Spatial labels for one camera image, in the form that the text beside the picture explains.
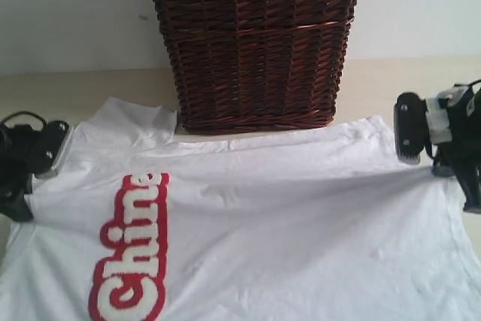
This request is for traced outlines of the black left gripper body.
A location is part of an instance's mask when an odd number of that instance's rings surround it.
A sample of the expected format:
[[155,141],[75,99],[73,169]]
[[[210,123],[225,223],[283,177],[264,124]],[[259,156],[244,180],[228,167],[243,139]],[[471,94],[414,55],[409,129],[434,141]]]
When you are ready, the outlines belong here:
[[30,179],[28,126],[1,125],[1,208],[27,208],[25,191]]

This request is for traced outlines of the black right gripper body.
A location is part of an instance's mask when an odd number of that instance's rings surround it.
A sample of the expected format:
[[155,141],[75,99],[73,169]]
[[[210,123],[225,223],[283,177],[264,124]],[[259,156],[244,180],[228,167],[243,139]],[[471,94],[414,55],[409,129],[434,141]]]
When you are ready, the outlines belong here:
[[465,183],[480,185],[480,85],[479,80],[457,83],[439,93],[437,102],[447,113],[448,141],[436,146],[433,172],[460,176]]

